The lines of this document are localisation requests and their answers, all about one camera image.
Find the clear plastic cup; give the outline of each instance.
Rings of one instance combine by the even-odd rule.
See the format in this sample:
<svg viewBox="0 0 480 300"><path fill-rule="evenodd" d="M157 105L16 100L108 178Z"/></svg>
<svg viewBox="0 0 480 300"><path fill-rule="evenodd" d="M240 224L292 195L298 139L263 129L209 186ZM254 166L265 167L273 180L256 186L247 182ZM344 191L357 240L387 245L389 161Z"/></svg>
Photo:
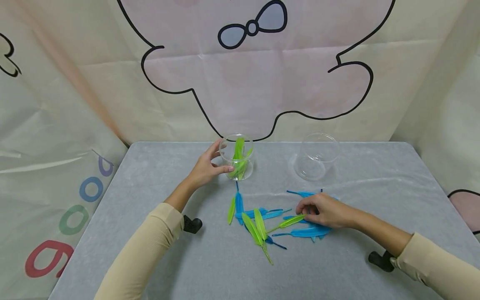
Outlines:
<svg viewBox="0 0 480 300"><path fill-rule="evenodd" d="M301 142L294 169L305 180L322 179L340 154L340 144L326 133L312 133Z"/></svg>
<svg viewBox="0 0 480 300"><path fill-rule="evenodd" d="M237 140L243 139L243 147L237 149L235 157L235 148ZM245 180L253 173L254 166L253 142L246 135L241 133L230 134L223 138L220 143L220 156L223 166L233 166L235 170L227 173L226 176L232 180Z"/></svg>

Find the cartoon backdrop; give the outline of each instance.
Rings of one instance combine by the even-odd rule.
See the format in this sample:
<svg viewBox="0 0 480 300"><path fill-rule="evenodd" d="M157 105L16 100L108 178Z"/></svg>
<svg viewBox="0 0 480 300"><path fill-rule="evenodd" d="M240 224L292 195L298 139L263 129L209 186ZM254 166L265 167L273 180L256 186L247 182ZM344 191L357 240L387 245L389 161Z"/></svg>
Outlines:
<svg viewBox="0 0 480 300"><path fill-rule="evenodd" d="M479 13L475 0L2 1L0 299L48 297L121 140L409 141L477 230L463 190L479 191Z"/></svg>

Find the forearm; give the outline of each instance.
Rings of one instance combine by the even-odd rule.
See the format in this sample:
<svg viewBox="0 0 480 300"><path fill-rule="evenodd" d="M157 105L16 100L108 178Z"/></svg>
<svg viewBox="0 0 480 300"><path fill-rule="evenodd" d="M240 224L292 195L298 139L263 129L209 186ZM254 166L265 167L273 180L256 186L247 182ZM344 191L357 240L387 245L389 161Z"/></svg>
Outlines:
<svg viewBox="0 0 480 300"><path fill-rule="evenodd" d="M185 178L173 191L173 193L164 201L175 208L178 212L182 212L192 194L198 189L193 181Z"/></svg>
<svg viewBox="0 0 480 300"><path fill-rule="evenodd" d="M394 257L402 253L412 237L411 234L363 211L358 212L353 228L379 243Z"/></svg>
<svg viewBox="0 0 480 300"><path fill-rule="evenodd" d="M140 225L121 250L95 300L140 299L153 269L183 230L183 216L162 203Z"/></svg>
<svg viewBox="0 0 480 300"><path fill-rule="evenodd" d="M362 211L352 227L397 257L392 260L395 267L431 287L444 299L473 300L480 295L480 270L420 234L409 234Z"/></svg>

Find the black clamp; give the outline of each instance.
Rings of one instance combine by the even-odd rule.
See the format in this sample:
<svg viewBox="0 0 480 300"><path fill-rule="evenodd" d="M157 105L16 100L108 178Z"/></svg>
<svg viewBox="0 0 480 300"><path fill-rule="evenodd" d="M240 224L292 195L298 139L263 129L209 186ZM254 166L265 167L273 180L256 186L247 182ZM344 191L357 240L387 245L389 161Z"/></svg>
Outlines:
<svg viewBox="0 0 480 300"><path fill-rule="evenodd" d="M185 226L183 227L183 231L187 231L193 234L197 233L203 225L202 220L198 218L190 220L190 218L185 215L183 215L183 221L185 224Z"/></svg>
<svg viewBox="0 0 480 300"><path fill-rule="evenodd" d="M368 256L368 262L374 264L375 266L379 267L380 269L384 270L387 273L392 272L395 267L390 262L390 258L394 257L390 252L385 251L383 256L380 256L378 252L373 251Z"/></svg>

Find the hand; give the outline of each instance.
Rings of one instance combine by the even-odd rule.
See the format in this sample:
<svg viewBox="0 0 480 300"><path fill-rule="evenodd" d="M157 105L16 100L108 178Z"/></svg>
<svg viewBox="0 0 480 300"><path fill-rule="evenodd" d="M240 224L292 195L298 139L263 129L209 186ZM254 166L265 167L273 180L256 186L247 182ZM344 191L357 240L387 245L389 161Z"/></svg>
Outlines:
<svg viewBox="0 0 480 300"><path fill-rule="evenodd" d="M297 215L306 214L305 220L332 228L354 228L363 211L348 206L325 193L303 198L296 208Z"/></svg>
<svg viewBox="0 0 480 300"><path fill-rule="evenodd" d="M220 156L219 146L221 141L221 139L217 140L210 146L210 148L207 149L207 151L200 155L197 164L193 167L192 171L188 175L187 180L196 189L207 184L210 180L212 180L213 177L219 174L229 173L234 170L233 167L219 167L212 163L212 159Z"/></svg>

